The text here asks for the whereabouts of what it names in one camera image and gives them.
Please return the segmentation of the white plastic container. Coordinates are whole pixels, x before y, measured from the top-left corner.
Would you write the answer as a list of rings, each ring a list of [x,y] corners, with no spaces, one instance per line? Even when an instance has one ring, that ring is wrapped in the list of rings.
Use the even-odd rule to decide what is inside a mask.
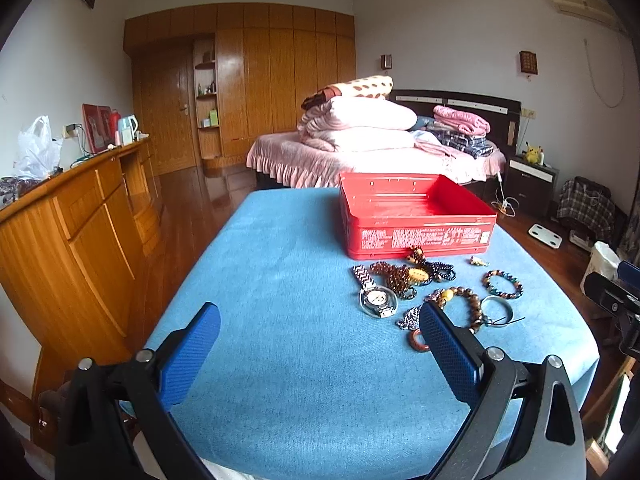
[[[583,294],[585,291],[586,278],[591,273],[597,273],[609,280],[612,280],[617,275],[617,268],[620,265],[620,257],[614,252],[614,250],[603,242],[595,242],[591,248],[589,263],[585,270],[582,281],[579,288]]]

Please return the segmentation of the plaid folded clothes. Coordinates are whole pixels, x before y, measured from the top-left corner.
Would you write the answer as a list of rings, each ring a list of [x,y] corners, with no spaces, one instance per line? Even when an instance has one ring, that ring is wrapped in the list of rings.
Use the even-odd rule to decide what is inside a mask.
[[[467,134],[444,129],[427,129],[442,145],[454,148],[473,158],[490,156],[496,149],[495,145],[484,136],[468,136]]]

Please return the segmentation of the dark bead necklace yellow pendant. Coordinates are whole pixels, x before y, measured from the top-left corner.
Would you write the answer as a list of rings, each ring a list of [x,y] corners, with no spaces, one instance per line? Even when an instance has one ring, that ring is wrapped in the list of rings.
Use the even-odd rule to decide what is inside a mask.
[[[427,260],[424,250],[418,246],[409,249],[407,261],[410,263],[408,277],[413,284],[452,282],[457,277],[452,264]]]

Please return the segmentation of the red picture frame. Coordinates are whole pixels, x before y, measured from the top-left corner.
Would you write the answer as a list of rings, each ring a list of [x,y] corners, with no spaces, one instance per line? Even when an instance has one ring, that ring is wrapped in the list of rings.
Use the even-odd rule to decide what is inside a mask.
[[[104,105],[82,104],[84,128],[92,154],[101,153],[115,144],[110,125],[111,111]]]

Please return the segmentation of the silver wrist watch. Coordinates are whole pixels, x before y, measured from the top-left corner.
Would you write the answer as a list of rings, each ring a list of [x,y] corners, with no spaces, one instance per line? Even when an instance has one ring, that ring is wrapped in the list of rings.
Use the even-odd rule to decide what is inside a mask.
[[[365,266],[353,266],[352,274],[360,285],[360,308],[372,318],[392,318],[398,309],[398,298],[389,288],[378,284]]]

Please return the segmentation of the yellow pikachu toy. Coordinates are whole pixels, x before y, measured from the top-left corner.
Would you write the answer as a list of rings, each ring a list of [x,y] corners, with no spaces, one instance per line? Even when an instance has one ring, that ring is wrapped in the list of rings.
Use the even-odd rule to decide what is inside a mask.
[[[544,164],[544,150],[541,146],[533,146],[528,142],[525,143],[526,150],[523,157],[526,162],[531,165],[542,166]]]

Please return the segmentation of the pink folded quilt stack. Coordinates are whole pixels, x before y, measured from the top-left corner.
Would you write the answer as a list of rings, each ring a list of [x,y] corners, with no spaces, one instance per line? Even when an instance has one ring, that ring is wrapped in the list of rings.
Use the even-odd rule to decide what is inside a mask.
[[[410,129],[418,116],[383,99],[337,96],[311,107],[299,119],[299,139],[322,151],[381,151],[412,148]]]

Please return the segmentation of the red metal tin box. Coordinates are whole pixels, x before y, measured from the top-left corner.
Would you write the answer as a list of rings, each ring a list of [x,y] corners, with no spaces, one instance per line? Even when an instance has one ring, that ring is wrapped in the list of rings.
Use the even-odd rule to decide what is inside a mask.
[[[481,254],[497,214],[441,174],[340,174],[346,252],[355,260]]]

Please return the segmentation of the silver bangle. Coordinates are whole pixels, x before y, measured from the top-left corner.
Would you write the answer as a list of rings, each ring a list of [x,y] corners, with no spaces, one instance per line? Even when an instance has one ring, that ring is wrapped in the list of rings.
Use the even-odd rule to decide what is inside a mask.
[[[496,295],[489,295],[480,302],[482,324],[491,328],[503,328],[525,320],[517,318],[510,302]]]

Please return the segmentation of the white electric kettle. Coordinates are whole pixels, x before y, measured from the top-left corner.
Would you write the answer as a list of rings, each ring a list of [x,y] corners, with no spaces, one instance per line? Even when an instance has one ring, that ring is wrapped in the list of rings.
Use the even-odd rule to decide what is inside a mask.
[[[118,121],[120,144],[128,145],[137,141],[139,122],[134,115],[122,116]]]

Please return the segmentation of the spotted folded blanket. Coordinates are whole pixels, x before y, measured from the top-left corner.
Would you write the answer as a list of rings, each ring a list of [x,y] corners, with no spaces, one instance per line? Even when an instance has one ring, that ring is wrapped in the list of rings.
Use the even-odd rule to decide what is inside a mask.
[[[385,99],[392,92],[394,81],[391,76],[374,75],[366,78],[358,78],[351,81],[328,84],[319,89],[312,96],[303,100],[300,104],[302,110],[310,110],[314,106],[329,102],[337,96],[350,96],[351,98]]]

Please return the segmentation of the small wall plaque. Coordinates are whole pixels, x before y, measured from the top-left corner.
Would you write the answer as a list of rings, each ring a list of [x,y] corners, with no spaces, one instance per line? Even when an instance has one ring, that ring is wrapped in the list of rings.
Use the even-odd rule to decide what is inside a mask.
[[[526,76],[537,76],[539,74],[537,55],[535,52],[518,52],[518,62],[520,63],[521,74]]]

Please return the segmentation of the dark nightstand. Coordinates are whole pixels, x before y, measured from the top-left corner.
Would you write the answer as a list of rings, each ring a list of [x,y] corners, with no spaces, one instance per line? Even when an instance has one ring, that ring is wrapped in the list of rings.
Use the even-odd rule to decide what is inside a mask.
[[[553,200],[559,171],[546,165],[534,165],[521,156],[508,159],[506,196],[515,198],[518,210],[535,218],[544,218]]]

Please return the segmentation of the white air conditioner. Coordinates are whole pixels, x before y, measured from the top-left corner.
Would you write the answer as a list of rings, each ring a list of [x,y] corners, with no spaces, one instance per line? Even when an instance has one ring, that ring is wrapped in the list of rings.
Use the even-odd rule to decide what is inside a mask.
[[[559,13],[582,18],[626,34],[626,28],[612,6],[604,0],[551,0]]]

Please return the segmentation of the white bathroom scale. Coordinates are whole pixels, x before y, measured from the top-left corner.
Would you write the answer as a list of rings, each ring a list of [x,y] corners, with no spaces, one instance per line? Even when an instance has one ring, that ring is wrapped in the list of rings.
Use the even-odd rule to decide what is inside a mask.
[[[535,240],[538,240],[538,242],[541,242],[552,249],[559,249],[562,245],[563,239],[559,234],[556,234],[539,223],[534,223],[528,229],[527,233]]]

